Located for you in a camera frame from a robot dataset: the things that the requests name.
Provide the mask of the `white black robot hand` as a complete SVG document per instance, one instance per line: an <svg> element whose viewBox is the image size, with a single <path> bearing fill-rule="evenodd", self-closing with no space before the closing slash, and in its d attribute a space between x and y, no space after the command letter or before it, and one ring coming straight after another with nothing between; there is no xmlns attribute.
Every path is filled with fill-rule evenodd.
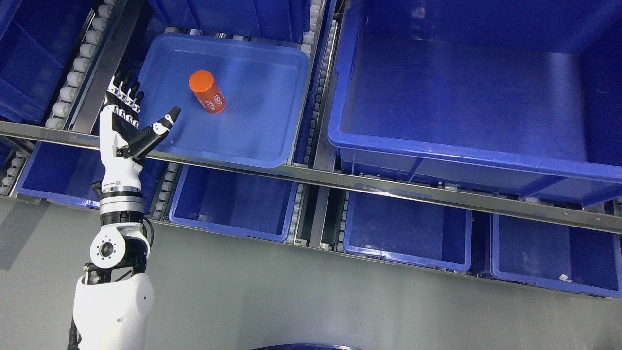
<svg viewBox="0 0 622 350"><path fill-rule="evenodd" d="M116 71L99 113L99 149L105 173L102 191L140 192L145 157L171 132L181 108L142 128L138 122L144 92L129 71Z"/></svg>

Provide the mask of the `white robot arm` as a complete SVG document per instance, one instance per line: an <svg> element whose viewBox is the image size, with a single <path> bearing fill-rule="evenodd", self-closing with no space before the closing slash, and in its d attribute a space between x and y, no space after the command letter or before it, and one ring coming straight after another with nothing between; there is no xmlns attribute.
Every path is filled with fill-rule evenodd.
<svg viewBox="0 0 622 350"><path fill-rule="evenodd" d="M147 275L152 239L137 188L92 189L100 230L78 278L69 327L69 350L142 350L154 289Z"/></svg>

